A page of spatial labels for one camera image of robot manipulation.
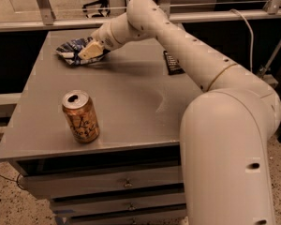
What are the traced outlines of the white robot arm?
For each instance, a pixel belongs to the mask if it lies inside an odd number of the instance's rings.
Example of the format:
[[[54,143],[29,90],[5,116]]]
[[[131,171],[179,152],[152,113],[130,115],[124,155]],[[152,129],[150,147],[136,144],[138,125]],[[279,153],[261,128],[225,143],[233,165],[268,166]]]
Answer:
[[[272,87],[169,21],[153,0],[130,0],[79,56],[88,60],[132,40],[155,38],[202,93],[180,128],[190,225],[276,225],[267,141],[281,121]]]

